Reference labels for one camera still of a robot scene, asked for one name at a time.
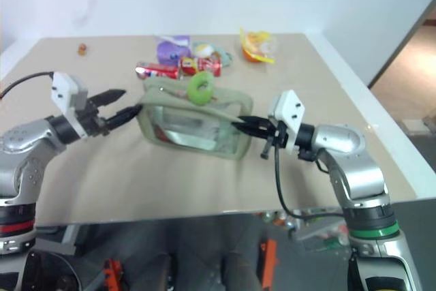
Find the yellow package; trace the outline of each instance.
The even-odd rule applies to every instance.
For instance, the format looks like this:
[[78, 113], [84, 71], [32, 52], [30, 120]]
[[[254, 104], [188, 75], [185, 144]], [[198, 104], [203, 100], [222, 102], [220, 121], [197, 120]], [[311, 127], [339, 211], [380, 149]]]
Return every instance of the yellow package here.
[[275, 37], [265, 31], [239, 30], [240, 43], [246, 60], [250, 62], [274, 63], [273, 53], [277, 48]]

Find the soda can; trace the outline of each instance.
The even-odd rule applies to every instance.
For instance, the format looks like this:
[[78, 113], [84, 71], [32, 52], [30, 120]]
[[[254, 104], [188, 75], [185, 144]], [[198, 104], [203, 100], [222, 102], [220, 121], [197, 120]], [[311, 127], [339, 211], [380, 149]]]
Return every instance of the soda can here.
[[136, 64], [135, 72], [142, 80], [151, 76], [163, 76], [177, 80], [181, 76], [177, 66], [145, 63], [143, 61]]
[[180, 69], [186, 75], [194, 75], [201, 71], [209, 71], [213, 76], [221, 76], [221, 60], [216, 56], [205, 58], [182, 57]]

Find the cable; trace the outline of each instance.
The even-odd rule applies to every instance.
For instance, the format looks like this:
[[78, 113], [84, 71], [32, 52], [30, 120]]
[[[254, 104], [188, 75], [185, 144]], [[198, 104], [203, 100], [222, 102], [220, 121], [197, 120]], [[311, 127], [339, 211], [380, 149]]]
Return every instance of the cable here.
[[316, 157], [315, 164], [316, 164], [316, 167], [318, 167], [318, 170], [320, 170], [320, 171], [323, 172], [323, 173], [329, 174], [328, 170], [324, 170], [324, 169], [321, 167], [321, 164], [320, 164], [320, 161], [319, 161], [319, 159], [318, 159], [318, 156]]
[[11, 83], [10, 85], [8, 85], [3, 92], [0, 93], [0, 99], [3, 99], [3, 97], [6, 95], [6, 93], [8, 93], [9, 91], [12, 90], [12, 88], [16, 87], [17, 85], [19, 85], [20, 83], [30, 80], [31, 78], [37, 78], [38, 76], [49, 76], [51, 79], [53, 79], [53, 74], [54, 72], [40, 72], [40, 73], [34, 73], [34, 74], [30, 74], [28, 76], [25, 76], [24, 78], [21, 78], [13, 83]]
[[327, 216], [337, 216], [337, 217], [343, 217], [342, 213], [319, 213], [319, 214], [310, 214], [310, 215], [297, 215], [294, 214], [289, 210], [289, 208], [285, 204], [285, 200], [283, 199], [283, 194], [281, 193], [281, 183], [280, 183], [280, 154], [279, 154], [279, 147], [275, 147], [274, 151], [274, 161], [275, 161], [275, 183], [277, 186], [277, 193], [279, 194], [279, 200], [280, 204], [283, 207], [284, 211], [293, 218], [296, 219], [314, 219], [319, 217], [327, 217]]
[[79, 291], [82, 291], [82, 290], [83, 290], [83, 289], [82, 289], [82, 282], [81, 282], [81, 280], [79, 279], [79, 275], [78, 275], [77, 272], [74, 270], [73, 266], [69, 263], [69, 261], [66, 260], [64, 257], [62, 257], [62, 256], [60, 256], [60, 255], [58, 255], [58, 254], [55, 254], [54, 252], [48, 252], [47, 254], [50, 254], [50, 255], [52, 255], [52, 256], [54, 256], [54, 257], [59, 258], [60, 260], [62, 260], [62, 261], [63, 261], [63, 262], [68, 266], [68, 268], [71, 270], [71, 272], [73, 272], [74, 276], [76, 277]]

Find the beige tabletop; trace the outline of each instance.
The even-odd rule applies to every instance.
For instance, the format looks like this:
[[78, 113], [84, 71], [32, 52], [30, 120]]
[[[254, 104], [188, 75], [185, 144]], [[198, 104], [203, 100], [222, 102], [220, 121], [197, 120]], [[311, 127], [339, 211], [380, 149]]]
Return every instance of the beige tabletop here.
[[[278, 36], [277, 62], [248, 63], [240, 56], [238, 36], [208, 35], [234, 55], [232, 66], [215, 79], [219, 87], [244, 91], [254, 100], [253, 114], [266, 116], [274, 96], [293, 89], [306, 107], [310, 124], [348, 123], [367, 137], [370, 154], [380, 165], [393, 201], [416, 195], [398, 166], [372, 132], [332, 72], [303, 34]], [[89, 51], [77, 54], [84, 42]], [[56, 70], [77, 75], [89, 95], [126, 89], [117, 103], [104, 108], [109, 117], [136, 103], [143, 94], [134, 74], [137, 61], [156, 62], [149, 36], [81, 37], [40, 40], [7, 75], [4, 83], [34, 72]], [[0, 133], [59, 110], [50, 100], [50, 79], [36, 78], [11, 91], [0, 103]], [[81, 140], [54, 158], [46, 169], [37, 203], [40, 226], [104, 221], [133, 221], [280, 207], [274, 160], [260, 158], [263, 140], [252, 140], [240, 161], [159, 147], [145, 140], [136, 121], [109, 136]], [[291, 209], [336, 206], [328, 176], [312, 163], [282, 151], [281, 180]]]

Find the transparent pouch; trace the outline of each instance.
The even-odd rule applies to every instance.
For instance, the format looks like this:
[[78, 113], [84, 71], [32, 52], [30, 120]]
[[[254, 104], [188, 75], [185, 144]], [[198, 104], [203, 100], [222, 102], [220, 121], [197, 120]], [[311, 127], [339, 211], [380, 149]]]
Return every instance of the transparent pouch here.
[[274, 63], [277, 39], [265, 31], [252, 32], [239, 30], [244, 58], [250, 62]]
[[197, 106], [187, 99], [189, 82], [165, 78], [144, 81], [143, 109], [137, 116], [145, 138], [167, 147], [240, 159], [250, 137], [232, 122], [250, 115], [252, 99], [239, 91], [214, 88], [212, 100]]

